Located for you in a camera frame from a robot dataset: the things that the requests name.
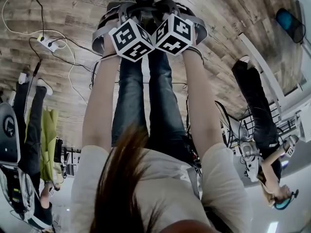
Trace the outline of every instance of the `wooden floor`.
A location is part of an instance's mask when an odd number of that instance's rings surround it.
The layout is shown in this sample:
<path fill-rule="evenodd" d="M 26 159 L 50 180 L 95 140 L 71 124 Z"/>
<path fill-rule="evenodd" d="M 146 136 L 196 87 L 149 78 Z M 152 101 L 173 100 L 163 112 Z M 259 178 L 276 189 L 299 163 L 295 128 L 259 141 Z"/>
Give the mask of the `wooden floor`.
<path fill-rule="evenodd" d="M 112 0 L 40 0 L 44 8 L 45 28 L 61 31 L 79 44 L 89 47 L 92 33 L 100 17 L 106 12 L 107 4 Z M 238 35 L 242 32 L 253 42 L 270 68 L 274 72 L 284 92 L 292 90 L 300 77 L 301 50 L 299 45 L 283 32 L 275 21 L 279 8 L 286 8 L 300 18 L 299 5 L 295 0 L 177 0 L 185 4 L 205 21 L 209 37 L 199 45 L 204 53 L 205 68 L 213 90 L 228 113 L 240 117 L 246 102 L 231 73 L 234 63 L 249 51 Z M 5 0 L 0 0 L 2 8 Z M 4 9 L 4 18 L 11 30 L 34 32 L 42 28 L 40 7 L 35 0 L 10 0 Z M 0 22 L 0 87 L 12 90 L 19 73 L 24 68 L 32 71 L 38 62 L 28 44 L 29 36 L 9 32 Z M 62 118 L 82 116 L 86 104 L 71 88 L 68 80 L 69 64 L 53 57 L 40 44 L 33 43 L 43 58 L 39 75 L 49 83 L 54 94 L 46 97 L 45 105 L 57 109 Z M 76 62 L 92 66 L 98 57 L 70 44 L 76 56 Z M 55 54 L 72 61 L 68 49 L 57 50 Z M 181 57 L 169 57 L 173 70 L 173 81 L 186 83 L 186 75 Z M 148 80 L 148 70 L 144 68 Z M 85 100 L 90 95 L 90 73 L 82 67 L 74 67 L 71 73 L 73 86 Z M 145 85 L 146 115 L 150 105 L 148 86 Z M 182 84 L 173 85 L 183 119 L 186 117 L 185 98 L 187 90 Z M 30 106 L 33 92 L 30 93 Z M 115 87 L 114 106 L 118 97 L 118 85 Z M 83 117 L 66 120 L 80 122 Z M 82 123 L 59 121 L 57 132 L 66 145 L 81 146 Z"/>

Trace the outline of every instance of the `white shirt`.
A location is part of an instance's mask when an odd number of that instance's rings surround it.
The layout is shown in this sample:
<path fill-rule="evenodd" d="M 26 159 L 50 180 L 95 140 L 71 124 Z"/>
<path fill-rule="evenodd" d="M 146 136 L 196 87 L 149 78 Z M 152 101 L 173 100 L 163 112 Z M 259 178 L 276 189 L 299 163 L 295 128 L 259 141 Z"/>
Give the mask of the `white shirt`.
<path fill-rule="evenodd" d="M 88 233 L 94 218 L 97 184 L 108 152 L 97 146 L 82 149 L 79 170 L 71 190 L 70 218 L 73 233 Z M 207 225 L 203 206 L 214 208 L 234 233 L 250 232 L 252 210 L 242 181 L 232 163 L 233 153 L 223 143 L 212 146 L 202 159 L 202 198 L 192 189 L 185 162 L 161 152 L 148 150 L 142 164 L 150 165 L 136 187 L 136 197 L 146 215 L 164 201 L 156 228 L 185 219 Z"/>

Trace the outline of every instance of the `white sneaker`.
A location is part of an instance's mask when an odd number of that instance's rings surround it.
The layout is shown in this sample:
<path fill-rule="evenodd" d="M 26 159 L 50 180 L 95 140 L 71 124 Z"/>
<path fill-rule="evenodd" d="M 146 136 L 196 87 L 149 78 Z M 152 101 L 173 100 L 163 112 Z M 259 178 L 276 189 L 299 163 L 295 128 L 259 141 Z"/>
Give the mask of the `white sneaker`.
<path fill-rule="evenodd" d="M 43 79 L 38 79 L 37 86 L 44 86 L 47 89 L 47 95 L 53 94 L 53 89 Z"/>
<path fill-rule="evenodd" d="M 27 82 L 27 74 L 21 72 L 20 75 L 19 75 L 19 78 L 18 78 L 18 83 L 19 84 L 24 84 L 26 82 Z"/>
<path fill-rule="evenodd" d="M 245 63 L 248 63 L 249 62 L 249 56 L 248 55 L 243 56 L 241 59 L 239 59 L 239 61 L 243 61 Z"/>

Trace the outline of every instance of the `power strip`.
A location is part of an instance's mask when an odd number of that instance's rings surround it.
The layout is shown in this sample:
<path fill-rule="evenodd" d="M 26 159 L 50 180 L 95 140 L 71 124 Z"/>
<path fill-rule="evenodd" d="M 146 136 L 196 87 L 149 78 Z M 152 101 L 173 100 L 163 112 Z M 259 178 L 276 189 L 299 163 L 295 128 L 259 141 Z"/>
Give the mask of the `power strip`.
<path fill-rule="evenodd" d="M 53 39 L 49 39 L 47 36 L 43 37 L 43 35 L 40 35 L 37 41 L 52 52 L 55 52 L 58 49 L 58 44 L 56 42 L 53 42 L 52 45 L 49 47 L 49 43 L 51 43 Z"/>

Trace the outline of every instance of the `light fixture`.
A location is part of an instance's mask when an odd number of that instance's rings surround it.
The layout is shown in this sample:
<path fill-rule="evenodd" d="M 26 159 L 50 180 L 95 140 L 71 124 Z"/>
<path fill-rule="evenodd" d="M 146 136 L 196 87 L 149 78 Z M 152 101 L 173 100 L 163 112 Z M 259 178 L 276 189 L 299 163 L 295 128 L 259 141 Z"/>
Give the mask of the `light fixture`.
<path fill-rule="evenodd" d="M 289 163 L 289 161 L 282 161 L 281 164 L 282 164 L 282 167 L 285 167 L 287 166 L 287 164 Z"/>
<path fill-rule="evenodd" d="M 276 233 L 277 225 L 278 225 L 278 222 L 272 222 L 269 225 L 267 233 Z"/>

